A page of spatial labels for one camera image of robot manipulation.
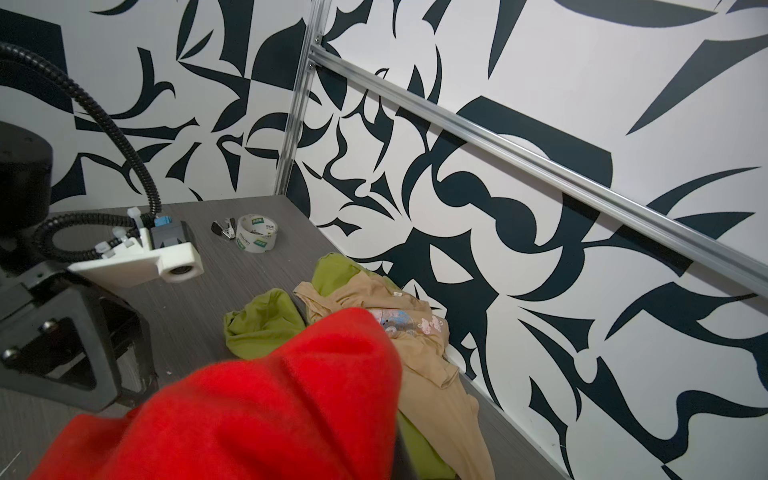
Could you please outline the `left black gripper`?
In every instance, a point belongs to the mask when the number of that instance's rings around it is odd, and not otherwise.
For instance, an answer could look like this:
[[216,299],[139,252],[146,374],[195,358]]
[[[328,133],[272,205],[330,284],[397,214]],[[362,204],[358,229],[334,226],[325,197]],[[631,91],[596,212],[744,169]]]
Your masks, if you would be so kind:
[[55,263],[2,276],[1,386],[90,412],[134,408],[158,389],[148,323]]

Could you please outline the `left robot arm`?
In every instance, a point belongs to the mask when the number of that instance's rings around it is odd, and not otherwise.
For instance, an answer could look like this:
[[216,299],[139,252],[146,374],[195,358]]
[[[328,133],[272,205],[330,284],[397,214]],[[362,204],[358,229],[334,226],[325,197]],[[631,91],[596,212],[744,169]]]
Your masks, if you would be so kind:
[[134,408],[157,390],[146,320],[31,244],[52,161],[42,137],[1,125],[1,385],[90,412]]

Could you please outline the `red cloth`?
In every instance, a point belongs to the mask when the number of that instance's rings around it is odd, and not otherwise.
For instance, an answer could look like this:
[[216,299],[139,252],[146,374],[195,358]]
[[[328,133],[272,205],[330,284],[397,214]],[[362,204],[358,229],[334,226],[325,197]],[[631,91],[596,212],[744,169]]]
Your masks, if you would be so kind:
[[214,364],[120,418],[80,415],[36,479],[387,479],[402,367],[367,311]]

